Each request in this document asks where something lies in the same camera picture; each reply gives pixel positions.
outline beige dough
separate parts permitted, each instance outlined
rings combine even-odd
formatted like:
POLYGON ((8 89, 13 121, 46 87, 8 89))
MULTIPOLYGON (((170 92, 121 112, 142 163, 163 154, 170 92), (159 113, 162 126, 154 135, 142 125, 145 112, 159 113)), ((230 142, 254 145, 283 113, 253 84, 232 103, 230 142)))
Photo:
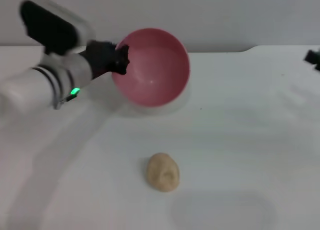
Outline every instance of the beige dough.
POLYGON ((146 179, 159 191, 170 192, 179 185, 178 165, 168 154, 157 153, 148 162, 146 179))

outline white table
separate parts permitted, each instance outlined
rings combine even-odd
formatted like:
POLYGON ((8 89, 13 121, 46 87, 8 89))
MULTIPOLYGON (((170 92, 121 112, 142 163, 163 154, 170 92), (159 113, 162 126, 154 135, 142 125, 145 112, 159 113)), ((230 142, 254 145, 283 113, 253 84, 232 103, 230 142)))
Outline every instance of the white table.
MULTIPOLYGON (((108 76, 61 110, 0 130, 1 230, 314 230, 320 226, 316 46, 191 53, 190 85, 158 109, 131 106, 108 76), (181 183, 150 188, 165 152, 181 183)), ((0 47, 0 78, 39 47, 0 47)))

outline green led light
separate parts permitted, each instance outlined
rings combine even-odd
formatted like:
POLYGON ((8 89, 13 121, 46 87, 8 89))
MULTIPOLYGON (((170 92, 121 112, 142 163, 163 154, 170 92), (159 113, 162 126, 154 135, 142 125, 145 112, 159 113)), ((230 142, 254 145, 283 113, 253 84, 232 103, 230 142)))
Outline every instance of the green led light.
POLYGON ((77 94, 79 91, 80 91, 80 88, 75 87, 74 89, 72 89, 70 94, 74 95, 74 94, 77 94))

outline bowl rim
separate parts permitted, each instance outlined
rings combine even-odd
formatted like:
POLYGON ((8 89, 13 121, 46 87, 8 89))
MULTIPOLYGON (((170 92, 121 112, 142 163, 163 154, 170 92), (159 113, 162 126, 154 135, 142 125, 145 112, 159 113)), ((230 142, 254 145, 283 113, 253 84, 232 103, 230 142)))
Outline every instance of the bowl rim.
MULTIPOLYGON (((187 78, 186 78, 186 81, 185 81, 185 84, 184 86, 182 87, 182 89, 180 90, 180 92, 171 100, 165 102, 165 103, 162 103, 162 104, 152 104, 152 105, 149 105, 149 104, 141 104, 141 103, 138 103, 138 102, 135 102, 133 100, 131 100, 130 98, 127 97, 127 95, 121 90, 121 87, 118 87, 120 92, 131 102, 131 103, 134 103, 136 105, 139 105, 139 106, 144 106, 144 107, 148 107, 148 108, 157 108, 157 107, 161 107, 161 106, 164 106, 164 105, 167 105, 171 102, 173 102, 174 100, 176 100, 186 89, 187 85, 188 85, 188 82, 190 80, 190 75, 191 75, 191 64, 190 64, 190 56, 188 54, 188 51, 187 51, 187 48, 184 46, 184 44, 176 37, 174 36, 171 32, 167 31, 167 30, 164 30, 162 28, 158 28, 158 27, 145 27, 145 28, 140 28, 140 29, 137 29, 137 30, 134 30, 132 32, 130 32, 128 35, 126 35, 121 41, 119 41, 117 44, 116 44, 116 47, 115 49, 118 49, 119 46, 124 42, 124 40, 129 37, 130 35, 132 34, 135 34, 136 32, 140 32, 140 31, 144 31, 144 30, 156 30, 156 31, 160 31, 160 32, 163 32, 165 34, 168 34, 170 35, 171 37, 173 37, 174 39, 177 40, 178 44, 180 45, 180 47, 182 47, 182 49, 184 50, 184 53, 186 55, 186 58, 187 58, 187 78)), ((114 76, 115 75, 119 75, 118 73, 116 72, 112 72, 111 74, 111 77, 113 79, 113 82, 115 83, 116 86, 118 86, 118 84, 116 83, 115 79, 114 79, 114 76)))

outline white wall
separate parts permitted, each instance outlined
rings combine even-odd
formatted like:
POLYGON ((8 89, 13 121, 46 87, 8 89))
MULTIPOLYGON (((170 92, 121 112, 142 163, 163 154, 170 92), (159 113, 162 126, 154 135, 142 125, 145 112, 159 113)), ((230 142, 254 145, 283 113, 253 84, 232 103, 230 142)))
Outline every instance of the white wall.
MULTIPOLYGON (((18 16, 21 0, 0 0, 0 44, 35 44, 18 16)), ((99 40, 159 27, 189 51, 320 44, 320 0, 53 0, 87 19, 99 40)))

